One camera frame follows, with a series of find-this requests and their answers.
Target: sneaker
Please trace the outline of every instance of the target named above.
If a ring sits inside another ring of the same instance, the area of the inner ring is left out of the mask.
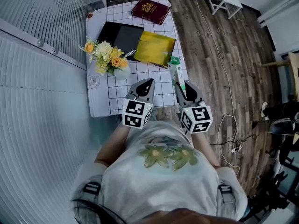
[[[263,113],[264,109],[268,107],[268,103],[267,102],[263,102],[262,104],[262,111],[261,111],[261,117],[264,117],[265,114]]]

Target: flower bouquet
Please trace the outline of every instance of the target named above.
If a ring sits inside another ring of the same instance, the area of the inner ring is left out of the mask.
[[[115,70],[124,70],[128,67],[126,56],[129,53],[122,56],[124,52],[121,49],[113,48],[106,41],[98,43],[87,38],[85,47],[79,46],[79,48],[90,55],[89,63],[96,60],[95,71],[101,75],[105,73],[114,75]]]

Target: red book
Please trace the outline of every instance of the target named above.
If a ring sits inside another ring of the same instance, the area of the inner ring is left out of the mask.
[[[132,15],[162,25],[170,7],[151,0],[140,0],[132,10]]]

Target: white vase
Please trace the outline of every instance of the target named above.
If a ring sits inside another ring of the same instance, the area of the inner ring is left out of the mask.
[[[115,69],[114,75],[117,80],[126,80],[131,75],[131,69],[129,66],[122,69]]]

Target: white t-shirt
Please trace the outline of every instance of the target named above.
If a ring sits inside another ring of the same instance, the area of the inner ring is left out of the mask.
[[[222,194],[218,188],[222,184],[230,186],[231,193]],[[99,194],[88,191],[93,188]],[[247,207],[234,171],[215,170],[179,127],[165,121],[131,129],[127,150],[110,167],[84,164],[73,190],[72,200],[103,205],[127,223],[177,208],[239,220]]]

